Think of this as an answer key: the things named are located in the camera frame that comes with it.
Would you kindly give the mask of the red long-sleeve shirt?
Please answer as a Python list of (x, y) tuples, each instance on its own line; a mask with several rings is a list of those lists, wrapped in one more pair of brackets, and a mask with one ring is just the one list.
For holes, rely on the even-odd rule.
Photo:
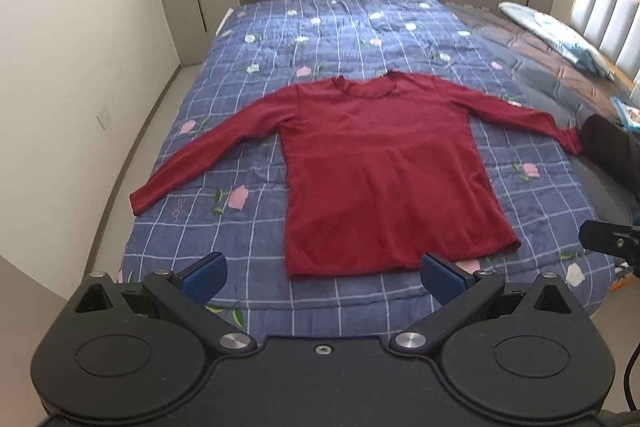
[(131, 208), (142, 213), (236, 144), (276, 134), (288, 169), (290, 277), (414, 270), (425, 254), (508, 253), (521, 242), (477, 150), (475, 118), (548, 136), (570, 155), (582, 149), (550, 114), (442, 78), (335, 77), (270, 93), (179, 148), (131, 194)]

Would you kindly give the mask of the blue plaid floral quilt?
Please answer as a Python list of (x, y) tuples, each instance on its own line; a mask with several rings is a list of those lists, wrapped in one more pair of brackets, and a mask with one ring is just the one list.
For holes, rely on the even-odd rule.
[(596, 311), (614, 265), (578, 242), (579, 113), (437, 0), (240, 6), (130, 197), (119, 280), (219, 251), (208, 309), (257, 338), (401, 331), (436, 309), (426, 253), (511, 282), (558, 273)]

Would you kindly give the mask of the black storage box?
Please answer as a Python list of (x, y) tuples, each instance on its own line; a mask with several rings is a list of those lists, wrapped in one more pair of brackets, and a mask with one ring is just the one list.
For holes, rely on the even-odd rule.
[(585, 120), (578, 138), (582, 153), (639, 199), (639, 140), (597, 114)]

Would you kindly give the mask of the colourful book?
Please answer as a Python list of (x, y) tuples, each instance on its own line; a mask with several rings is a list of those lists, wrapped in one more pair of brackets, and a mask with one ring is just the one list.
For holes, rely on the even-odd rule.
[(620, 101), (616, 96), (612, 96), (611, 103), (622, 126), (630, 132), (640, 132), (640, 109)]

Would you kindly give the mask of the grey brown quilted mattress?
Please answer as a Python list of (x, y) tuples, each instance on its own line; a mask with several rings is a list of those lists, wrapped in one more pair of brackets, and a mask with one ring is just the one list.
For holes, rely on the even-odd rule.
[[(592, 114), (617, 118), (610, 98), (628, 93), (619, 81), (579, 72), (534, 34), (501, 14), (467, 4), (449, 3), (447, 8), (506, 69), (528, 104), (550, 113), (559, 126), (583, 124)], [(591, 160), (572, 156), (570, 165), (600, 220), (629, 225), (639, 217), (634, 195)]]

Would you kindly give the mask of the light blue floral pillow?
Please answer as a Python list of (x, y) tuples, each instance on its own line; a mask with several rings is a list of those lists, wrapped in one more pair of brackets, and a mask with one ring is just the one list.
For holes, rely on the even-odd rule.
[(503, 1), (498, 9), (507, 18), (547, 43), (576, 69), (603, 79), (615, 79), (614, 72), (600, 52), (570, 26), (549, 14), (514, 2)]

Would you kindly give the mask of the grey padded wooden headboard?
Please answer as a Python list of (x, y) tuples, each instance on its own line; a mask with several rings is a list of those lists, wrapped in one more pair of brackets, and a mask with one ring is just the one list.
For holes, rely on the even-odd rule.
[(570, 27), (630, 89), (639, 81), (639, 0), (574, 0)]

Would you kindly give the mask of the white wall socket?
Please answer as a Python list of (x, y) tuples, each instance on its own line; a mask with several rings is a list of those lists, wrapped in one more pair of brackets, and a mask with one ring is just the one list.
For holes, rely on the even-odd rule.
[(103, 130), (107, 130), (112, 125), (112, 116), (110, 111), (106, 106), (103, 106), (98, 115), (96, 115), (96, 120), (98, 121), (100, 127)]

